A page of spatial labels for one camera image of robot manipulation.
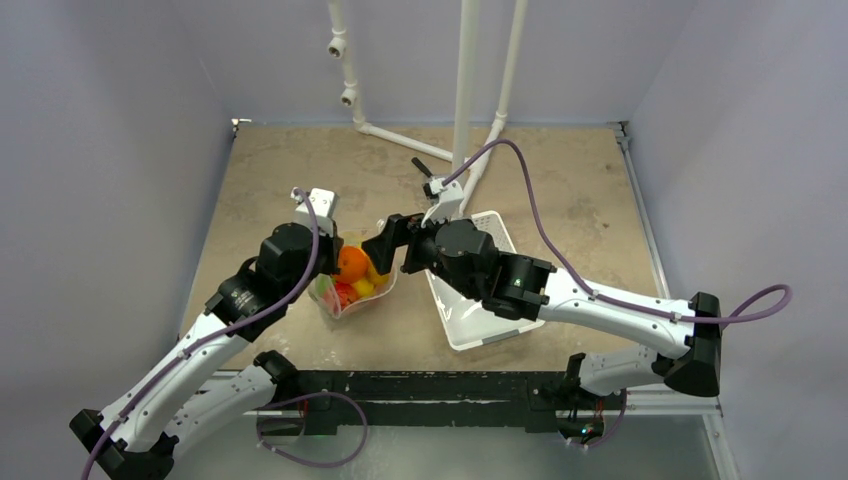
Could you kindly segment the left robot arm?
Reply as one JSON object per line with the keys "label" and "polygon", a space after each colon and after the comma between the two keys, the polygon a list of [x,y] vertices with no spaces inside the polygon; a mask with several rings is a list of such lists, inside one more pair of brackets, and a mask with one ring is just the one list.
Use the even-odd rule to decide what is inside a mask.
{"label": "left robot arm", "polygon": [[163,479],[200,440],[246,411],[292,405],[297,371],[276,351],[260,354],[230,384],[198,390],[282,319],[312,279],[332,272],[341,245],[326,218],[276,227],[142,380],[103,409],[72,418],[70,428],[89,452],[81,476],[99,466],[111,479]]}

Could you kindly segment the white plastic tray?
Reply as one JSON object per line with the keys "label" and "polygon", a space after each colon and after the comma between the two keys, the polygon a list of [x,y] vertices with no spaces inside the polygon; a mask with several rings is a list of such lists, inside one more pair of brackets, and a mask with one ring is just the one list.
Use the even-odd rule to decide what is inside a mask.
{"label": "white plastic tray", "polygon": [[[515,253],[516,248],[501,215],[495,210],[470,216],[478,230],[493,237],[496,247]],[[448,343],[465,351],[499,342],[545,325],[542,320],[508,320],[484,310],[480,302],[467,299],[431,272],[425,272]]]}

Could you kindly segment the orange yellow mango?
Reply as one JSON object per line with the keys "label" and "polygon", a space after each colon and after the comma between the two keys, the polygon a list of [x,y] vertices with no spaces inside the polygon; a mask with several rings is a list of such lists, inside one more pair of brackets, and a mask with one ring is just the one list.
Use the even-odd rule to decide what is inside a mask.
{"label": "orange yellow mango", "polygon": [[391,276],[389,274],[380,274],[375,268],[374,264],[370,262],[368,264],[366,278],[375,287],[380,287],[382,285],[385,285],[390,280]]}

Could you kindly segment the green pear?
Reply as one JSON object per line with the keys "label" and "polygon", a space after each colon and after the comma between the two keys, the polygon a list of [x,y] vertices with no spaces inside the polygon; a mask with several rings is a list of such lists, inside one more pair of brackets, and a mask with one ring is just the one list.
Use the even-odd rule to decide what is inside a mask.
{"label": "green pear", "polygon": [[333,297],[331,291],[334,291],[334,279],[329,275],[319,274],[313,281],[311,288],[312,292],[322,299],[325,296]]}

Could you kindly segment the orange fruit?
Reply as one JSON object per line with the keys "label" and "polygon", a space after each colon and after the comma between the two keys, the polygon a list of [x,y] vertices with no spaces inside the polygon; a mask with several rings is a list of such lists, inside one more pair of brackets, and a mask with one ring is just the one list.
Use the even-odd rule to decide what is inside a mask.
{"label": "orange fruit", "polygon": [[366,276],[369,262],[367,254],[360,247],[345,245],[339,251],[338,271],[334,279],[352,285]]}

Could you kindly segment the red apple bottom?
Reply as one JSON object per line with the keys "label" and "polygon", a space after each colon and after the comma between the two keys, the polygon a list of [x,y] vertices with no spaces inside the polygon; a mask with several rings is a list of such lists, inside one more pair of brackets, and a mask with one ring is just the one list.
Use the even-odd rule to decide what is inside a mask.
{"label": "red apple bottom", "polygon": [[335,283],[334,289],[338,298],[338,304],[341,310],[347,309],[349,306],[359,300],[359,294],[356,289],[346,283]]}

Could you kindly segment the yellow lemon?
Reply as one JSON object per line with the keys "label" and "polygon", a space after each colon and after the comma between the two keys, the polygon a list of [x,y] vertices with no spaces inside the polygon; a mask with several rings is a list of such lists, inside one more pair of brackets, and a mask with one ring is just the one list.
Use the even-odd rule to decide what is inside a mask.
{"label": "yellow lemon", "polygon": [[351,283],[350,286],[356,292],[359,299],[370,298],[376,294],[376,287],[367,278],[361,278]]}

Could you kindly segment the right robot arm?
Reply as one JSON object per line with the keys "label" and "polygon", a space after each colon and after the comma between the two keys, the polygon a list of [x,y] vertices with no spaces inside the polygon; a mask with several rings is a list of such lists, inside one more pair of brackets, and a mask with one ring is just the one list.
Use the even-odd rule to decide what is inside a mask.
{"label": "right robot arm", "polygon": [[406,250],[403,272],[427,270],[497,317],[569,323],[635,342],[616,354],[571,358],[561,392],[573,406],[653,383],[696,397],[720,392],[720,303],[712,294],[670,300],[599,284],[583,290],[548,261],[498,249],[467,219],[436,224],[420,214],[394,214],[362,244],[381,274],[400,247]]}

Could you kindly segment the clear zip top bag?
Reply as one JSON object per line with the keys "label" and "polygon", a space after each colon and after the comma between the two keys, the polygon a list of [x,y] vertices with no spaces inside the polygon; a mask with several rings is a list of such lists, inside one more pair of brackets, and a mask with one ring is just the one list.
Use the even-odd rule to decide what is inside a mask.
{"label": "clear zip top bag", "polygon": [[379,274],[361,244],[371,230],[341,231],[343,265],[336,275],[318,275],[307,288],[309,298],[328,320],[338,321],[368,308],[395,286],[398,270]]}

